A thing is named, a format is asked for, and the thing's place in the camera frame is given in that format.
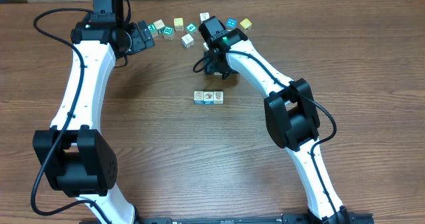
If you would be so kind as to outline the hedgehog block white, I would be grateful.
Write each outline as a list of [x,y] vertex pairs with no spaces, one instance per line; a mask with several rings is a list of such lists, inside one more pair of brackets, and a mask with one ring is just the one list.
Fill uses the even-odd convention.
[[214,104],[223,104],[224,103],[224,92],[214,91],[213,102],[214,102]]

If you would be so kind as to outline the acorn block yellow sides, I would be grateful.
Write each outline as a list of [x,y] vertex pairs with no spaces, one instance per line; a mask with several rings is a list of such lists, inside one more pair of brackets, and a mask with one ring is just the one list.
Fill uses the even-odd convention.
[[211,91],[203,92],[203,104],[214,104],[214,92],[211,92]]

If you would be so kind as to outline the owl block blue side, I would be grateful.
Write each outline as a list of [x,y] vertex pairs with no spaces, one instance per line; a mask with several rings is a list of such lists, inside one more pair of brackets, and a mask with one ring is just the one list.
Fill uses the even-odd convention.
[[203,104],[204,103],[204,92],[203,91],[194,91],[193,100],[195,104]]

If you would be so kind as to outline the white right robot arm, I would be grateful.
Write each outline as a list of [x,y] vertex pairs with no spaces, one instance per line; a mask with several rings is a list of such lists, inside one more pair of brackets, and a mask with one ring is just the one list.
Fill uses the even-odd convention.
[[266,128],[293,160],[307,195],[312,223],[348,223],[348,213],[327,173],[320,145],[318,104],[310,85],[276,70],[239,29],[200,29],[209,58],[241,74],[263,97]]

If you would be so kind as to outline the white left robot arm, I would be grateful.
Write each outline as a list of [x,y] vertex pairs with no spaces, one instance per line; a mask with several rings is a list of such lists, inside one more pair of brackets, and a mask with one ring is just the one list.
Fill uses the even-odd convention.
[[[48,130],[37,130],[33,148],[41,164],[31,191],[31,207],[54,215],[84,204],[99,223],[141,223],[137,208],[117,185],[117,157],[102,136],[100,118],[109,76],[119,58],[154,46],[145,21],[119,26],[113,22],[79,22],[68,43],[73,50],[62,103]],[[41,178],[75,201],[52,211],[37,207]]]

